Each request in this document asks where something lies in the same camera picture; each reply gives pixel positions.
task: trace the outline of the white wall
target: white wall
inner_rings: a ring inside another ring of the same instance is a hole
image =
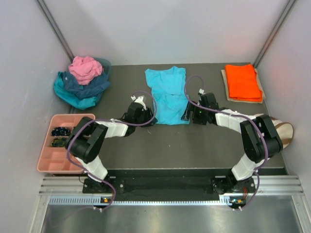
[[[311,1],[299,0],[259,65],[271,114],[294,125],[283,151],[311,205]]]
[[[46,0],[74,54],[113,65],[254,62],[287,0]]]
[[[0,232],[27,232],[43,174],[36,164],[54,114],[53,93],[69,64],[34,0],[0,3]]]

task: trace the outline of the laundry basket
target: laundry basket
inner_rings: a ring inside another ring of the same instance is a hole
[[[102,65],[102,67],[104,68],[104,73],[107,75],[109,79],[111,73],[111,63],[104,58],[94,58],[94,59]],[[61,76],[62,72],[58,72],[58,77],[54,82],[54,91],[59,98],[61,98],[71,106],[80,110],[85,110],[87,108],[94,107],[98,104],[103,93],[95,97],[85,98],[81,100],[78,97],[76,97],[73,93],[70,93],[64,89],[64,83]]]

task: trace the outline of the dark gray table surface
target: dark gray table surface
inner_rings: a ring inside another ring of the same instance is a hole
[[[77,113],[93,113],[96,118],[120,118],[131,103],[130,96],[137,90],[151,92],[144,71],[169,69],[174,65],[113,66],[111,86],[100,103]],[[213,92],[220,107],[228,107],[243,114],[267,113],[264,104],[236,103],[226,100],[221,69],[225,64],[175,64],[184,67],[187,77],[200,75],[205,80],[206,92]],[[199,80],[189,84],[188,94],[198,100]],[[103,143],[100,158],[106,168],[228,168],[242,157],[241,135],[215,125],[154,125],[137,128],[126,138],[109,138]],[[280,154],[267,167],[284,167]]]

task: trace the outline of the gray vertical pole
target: gray vertical pole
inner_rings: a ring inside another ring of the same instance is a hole
[[[279,29],[281,28],[281,26],[283,25],[285,19],[287,18],[287,16],[289,15],[290,11],[293,9],[294,4],[297,2],[298,0],[289,0],[286,4],[286,6],[284,7],[284,10],[281,14],[281,16],[279,17],[279,19],[277,20],[275,26],[273,27],[271,33],[269,34],[268,39],[266,40],[266,42],[264,43],[259,55],[257,56],[255,62],[254,62],[254,67],[257,68],[259,63],[261,62],[262,58],[264,57],[264,55],[266,54],[267,50],[269,49],[271,43],[273,42],[275,36],[277,35]]]
[[[67,44],[63,34],[61,33],[59,27],[57,26],[52,14],[50,13],[50,11],[46,5],[46,3],[44,2],[44,0],[35,0],[35,1],[37,2],[39,8],[42,10],[43,15],[47,19],[49,25],[51,26],[53,32],[55,33],[55,35],[57,37],[59,43],[63,47],[66,55],[72,61],[74,58],[73,53],[72,53],[69,45]]]

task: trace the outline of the cable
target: cable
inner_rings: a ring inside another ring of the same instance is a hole
[[[201,80],[201,82],[204,82],[203,79],[202,79],[202,77],[197,76],[197,75],[191,76],[190,78],[187,79],[186,84],[185,84],[185,87],[184,87],[184,92],[185,92],[185,96],[186,96],[187,100],[188,100],[191,104],[193,104],[194,106],[196,106],[196,107],[198,107],[198,108],[202,108],[202,109],[204,109],[204,110],[208,110],[208,111],[210,111],[210,112],[221,113],[221,114],[225,114],[225,115],[229,115],[229,116],[233,116],[233,117],[242,117],[242,118],[248,120],[248,121],[252,124],[252,126],[254,127],[254,129],[257,131],[257,133],[258,133],[258,135],[259,135],[259,137],[260,137],[260,139],[261,139],[261,141],[262,141],[263,148],[264,148],[264,161],[263,161],[263,163],[262,163],[261,165],[259,165],[258,167],[255,168],[255,171],[257,171],[257,170],[259,170],[260,168],[262,168],[263,166],[265,166],[266,162],[268,161],[268,156],[269,156],[269,154],[268,154],[268,147],[267,147],[266,141],[264,140],[264,138],[263,138],[263,136],[262,136],[262,134],[261,134],[261,131],[260,131],[260,129],[257,127],[257,125],[256,125],[250,118],[248,118],[247,116],[239,115],[239,114],[230,114],[230,113],[227,113],[227,112],[222,112],[222,111],[218,111],[218,110],[211,109],[211,108],[206,108],[206,107],[203,107],[203,106],[201,106],[201,105],[198,105],[197,103],[195,103],[195,102],[193,102],[192,100],[190,100],[189,96],[187,95],[187,85],[188,85],[189,81],[190,81],[191,79],[193,79],[193,78],[199,78],[199,79]],[[256,172],[254,172],[254,174],[257,176],[257,179],[258,179],[257,188],[256,188],[254,194],[252,195],[252,197],[250,198],[250,200],[246,203],[245,206],[243,206],[243,207],[241,208],[241,210],[245,209],[245,208],[248,206],[248,204],[254,199],[254,196],[257,194],[257,191],[258,191],[258,188],[259,188],[259,175],[258,175],[258,173],[256,173]]]
[[[79,174],[79,181],[80,181],[80,183],[84,184],[84,183],[80,180],[82,174],[83,174],[83,173]]]
[[[243,199],[246,200],[246,198],[247,198],[247,188],[246,188],[246,186],[243,187],[243,192],[244,192],[243,193]]]
[[[153,97],[150,93],[148,93],[148,92],[146,92],[146,91],[136,91],[136,92],[134,92],[134,93],[132,94],[132,96],[135,95],[136,93],[145,93],[145,94],[147,94],[149,97],[151,97],[152,101],[154,102],[154,109],[155,109],[155,110],[154,110],[154,115],[153,115],[153,117],[152,117],[150,120],[148,120],[147,122],[142,123],[142,124],[132,124],[132,123],[127,123],[127,122],[123,122],[123,121],[120,121],[120,122],[118,121],[118,123],[122,123],[122,124],[125,124],[125,125],[137,126],[137,127],[138,127],[138,126],[148,125],[148,124],[151,123],[151,122],[154,120],[154,118],[156,117],[157,105],[156,105],[156,100],[154,99],[154,97]],[[114,186],[113,186],[112,184],[110,184],[109,182],[107,182],[107,181],[105,181],[105,180],[102,180],[102,179],[99,179],[98,177],[94,176],[93,174],[88,173],[88,170],[87,170],[86,168],[84,168],[82,165],[80,165],[80,164],[78,164],[78,163],[72,161],[72,159],[70,158],[70,153],[69,153],[70,150],[71,150],[71,147],[72,147],[72,145],[73,145],[73,143],[74,143],[74,141],[79,137],[79,135],[82,133],[82,131],[83,131],[88,125],[92,124],[92,123],[95,122],[95,121],[112,122],[112,120],[108,120],[108,119],[94,119],[94,120],[91,120],[91,121],[89,121],[88,123],[86,123],[83,127],[81,127],[81,129],[77,132],[77,134],[72,138],[71,142],[69,143],[68,148],[67,148],[67,152],[66,152],[66,158],[67,158],[67,159],[69,160],[69,162],[71,162],[72,164],[76,165],[77,167],[82,168],[82,169],[84,170],[84,172],[87,173],[90,177],[92,177],[92,178],[94,178],[94,179],[96,179],[96,180],[101,181],[102,183],[108,185],[108,186],[112,189],[112,198],[111,198],[111,201],[109,202],[109,204],[108,204],[107,206],[105,206],[105,207],[101,210],[101,212],[102,212],[102,211],[108,209],[108,208],[111,206],[112,202],[114,201],[114,199],[115,199],[115,197],[116,197],[116,193],[117,193],[116,189],[115,189]],[[77,212],[79,212],[80,210],[88,209],[88,208],[93,208],[93,207],[91,207],[91,206],[82,207],[82,208],[80,208],[80,209],[74,211],[74,212],[71,213],[70,215],[68,215],[66,218],[64,218],[60,223],[57,223],[56,225],[53,225],[53,224],[52,224],[51,215],[49,215],[49,224],[51,225],[51,227],[57,227],[57,226],[59,226],[61,223],[63,223],[64,221],[66,221],[69,217],[75,215],[75,214],[76,214]]]

